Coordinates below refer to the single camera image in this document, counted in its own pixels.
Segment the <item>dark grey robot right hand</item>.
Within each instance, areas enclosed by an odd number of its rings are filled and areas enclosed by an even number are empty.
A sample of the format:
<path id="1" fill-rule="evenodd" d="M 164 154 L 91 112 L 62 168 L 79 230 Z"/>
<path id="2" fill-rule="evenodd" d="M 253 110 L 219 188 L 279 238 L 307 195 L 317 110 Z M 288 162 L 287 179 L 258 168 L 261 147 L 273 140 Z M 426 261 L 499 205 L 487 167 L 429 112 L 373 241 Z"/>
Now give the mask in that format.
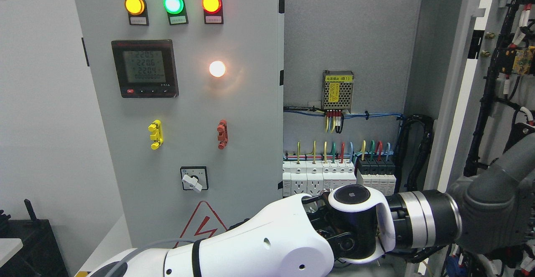
<path id="1" fill-rule="evenodd" d="M 460 177 L 447 189 L 460 211 L 456 244 L 474 254 L 519 245 L 534 203 L 535 136 L 511 147 L 487 170 Z"/>

